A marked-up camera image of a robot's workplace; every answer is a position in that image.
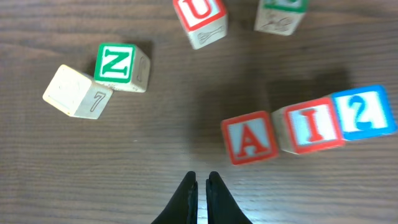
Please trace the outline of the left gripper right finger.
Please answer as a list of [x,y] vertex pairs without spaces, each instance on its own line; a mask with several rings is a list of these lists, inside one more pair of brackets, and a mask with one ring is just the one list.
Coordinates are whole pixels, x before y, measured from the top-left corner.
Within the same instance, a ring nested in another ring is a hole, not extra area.
[[206,202],[208,224],[252,224],[216,171],[206,179]]

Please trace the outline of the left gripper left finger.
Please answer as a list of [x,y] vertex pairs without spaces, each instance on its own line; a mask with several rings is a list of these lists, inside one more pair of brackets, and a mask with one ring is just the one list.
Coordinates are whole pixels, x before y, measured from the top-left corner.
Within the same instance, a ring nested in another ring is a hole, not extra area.
[[152,224],[197,224],[197,212],[198,182],[196,173],[189,171]]

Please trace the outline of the red A block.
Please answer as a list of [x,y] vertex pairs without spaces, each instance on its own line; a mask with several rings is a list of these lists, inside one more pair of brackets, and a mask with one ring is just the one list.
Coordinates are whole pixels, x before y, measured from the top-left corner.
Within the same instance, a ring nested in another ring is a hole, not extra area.
[[225,119],[221,130],[231,163],[236,166],[279,155],[272,122],[265,111]]

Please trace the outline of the red I block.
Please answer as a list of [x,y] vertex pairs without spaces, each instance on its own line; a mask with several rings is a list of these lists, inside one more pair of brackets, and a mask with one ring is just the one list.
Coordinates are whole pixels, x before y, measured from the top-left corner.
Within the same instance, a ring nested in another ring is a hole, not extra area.
[[329,97],[285,106],[272,113],[281,150],[308,154],[345,145],[338,116]]

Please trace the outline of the blue 2 block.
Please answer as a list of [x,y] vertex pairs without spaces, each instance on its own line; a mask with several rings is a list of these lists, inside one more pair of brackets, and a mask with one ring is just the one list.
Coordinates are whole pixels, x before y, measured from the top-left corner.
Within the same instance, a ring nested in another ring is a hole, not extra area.
[[343,138],[346,141],[394,134],[397,124],[386,89],[364,86],[331,94]]

